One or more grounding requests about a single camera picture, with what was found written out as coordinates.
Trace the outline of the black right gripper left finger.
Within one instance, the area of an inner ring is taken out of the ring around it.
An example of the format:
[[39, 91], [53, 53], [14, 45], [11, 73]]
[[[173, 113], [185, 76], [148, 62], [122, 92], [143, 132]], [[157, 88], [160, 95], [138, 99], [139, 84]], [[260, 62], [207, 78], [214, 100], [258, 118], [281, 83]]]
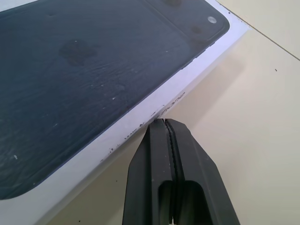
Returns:
[[167, 225], [170, 222], [173, 178], [168, 135], [162, 119], [147, 127], [128, 168], [124, 225]]

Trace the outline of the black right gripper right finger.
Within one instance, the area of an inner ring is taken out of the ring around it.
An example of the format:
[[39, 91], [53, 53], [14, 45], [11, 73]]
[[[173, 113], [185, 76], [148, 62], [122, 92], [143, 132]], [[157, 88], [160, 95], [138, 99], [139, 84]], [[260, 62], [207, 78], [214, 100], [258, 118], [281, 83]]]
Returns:
[[238, 225], [218, 168], [187, 126], [166, 119], [176, 173], [176, 225]]

